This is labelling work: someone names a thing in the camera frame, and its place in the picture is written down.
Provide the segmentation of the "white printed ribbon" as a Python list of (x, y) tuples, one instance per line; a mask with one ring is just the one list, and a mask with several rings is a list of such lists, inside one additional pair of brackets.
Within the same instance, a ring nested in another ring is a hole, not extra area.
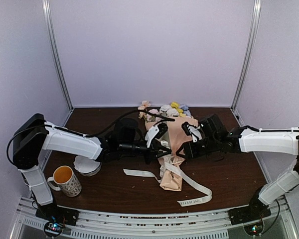
[(185, 181), (189, 186), (203, 194), (203, 196), (199, 198), (178, 201), (182, 207), (205, 204), (211, 201), (212, 191), (191, 179), (180, 169), (180, 165), (183, 163), (183, 161), (184, 160), (180, 157), (171, 154), (159, 158), (158, 162), (160, 164), (160, 178), (157, 178), (152, 172), (149, 171), (131, 169), (124, 169), (123, 171), (128, 176), (152, 177), (159, 183), (159, 186), (166, 191), (180, 192), (182, 190), (182, 183)]

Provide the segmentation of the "pink and green wrapping paper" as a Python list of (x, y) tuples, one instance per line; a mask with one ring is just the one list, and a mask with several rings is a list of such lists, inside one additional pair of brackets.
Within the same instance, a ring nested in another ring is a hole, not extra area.
[(187, 136), (181, 125), (184, 122), (188, 122), (194, 126), (198, 126), (198, 120), (194, 118), (188, 117), (174, 117), (175, 121), (167, 121), (166, 124), (168, 126), (167, 133), (160, 139), (165, 140), (169, 143), (170, 149), (172, 151), (171, 154), (163, 156), (158, 159), (160, 167), (160, 187), (164, 190), (168, 191), (176, 191), (179, 192), (182, 189), (182, 180), (183, 178), (174, 172), (168, 170), (165, 166), (166, 163), (169, 163), (177, 168), (180, 168), (180, 165), (185, 160), (182, 157), (175, 155), (176, 150), (187, 141), (192, 141), (191, 136)]

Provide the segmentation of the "blue flower stem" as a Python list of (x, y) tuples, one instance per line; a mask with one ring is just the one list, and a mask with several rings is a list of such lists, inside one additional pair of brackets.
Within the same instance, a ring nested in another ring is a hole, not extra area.
[(179, 108), (182, 110), (182, 114), (186, 117), (191, 117), (191, 112), (189, 110), (189, 107), (186, 104), (180, 104)]

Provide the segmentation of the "yellow flower stem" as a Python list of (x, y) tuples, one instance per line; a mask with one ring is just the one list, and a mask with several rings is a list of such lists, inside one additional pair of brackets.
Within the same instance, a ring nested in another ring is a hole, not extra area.
[(177, 102), (172, 102), (170, 104), (171, 109), (169, 110), (169, 115), (173, 117), (185, 117), (183, 109), (180, 108), (180, 104)]

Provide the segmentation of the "peach blossom stem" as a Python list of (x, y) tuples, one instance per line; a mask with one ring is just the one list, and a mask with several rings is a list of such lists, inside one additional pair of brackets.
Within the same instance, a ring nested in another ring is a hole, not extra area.
[(138, 107), (138, 110), (141, 110), (139, 112), (139, 119), (144, 119), (145, 122), (149, 122), (151, 119), (151, 116), (147, 114), (148, 108), (151, 106), (150, 101), (142, 101), (141, 105)]

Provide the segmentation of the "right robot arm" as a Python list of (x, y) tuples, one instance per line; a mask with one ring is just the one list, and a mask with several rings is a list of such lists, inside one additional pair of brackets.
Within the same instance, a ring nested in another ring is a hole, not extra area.
[(277, 152), (296, 156), (285, 172), (254, 194), (245, 210), (249, 219), (257, 219), (269, 204), (299, 185), (299, 127), (257, 129), (246, 125), (228, 131), (217, 114), (202, 118), (198, 126), (184, 122), (181, 127), (192, 138), (176, 151), (176, 155), (184, 159), (199, 158), (217, 151)]

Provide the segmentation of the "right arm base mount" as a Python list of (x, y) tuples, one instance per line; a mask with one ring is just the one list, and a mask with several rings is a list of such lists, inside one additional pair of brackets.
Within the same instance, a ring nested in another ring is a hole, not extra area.
[(264, 218), (271, 215), (270, 209), (258, 210), (250, 206), (233, 208), (228, 211), (231, 225), (243, 225), (249, 236), (260, 236), (265, 230)]

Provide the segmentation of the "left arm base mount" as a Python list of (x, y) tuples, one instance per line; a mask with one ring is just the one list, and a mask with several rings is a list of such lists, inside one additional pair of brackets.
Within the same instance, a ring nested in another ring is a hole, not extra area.
[(55, 238), (69, 230), (69, 226), (76, 225), (79, 211), (59, 206), (56, 207), (56, 210), (44, 210), (42, 207), (38, 207), (35, 215), (38, 218), (47, 220), (43, 226), (43, 232), (49, 238)]

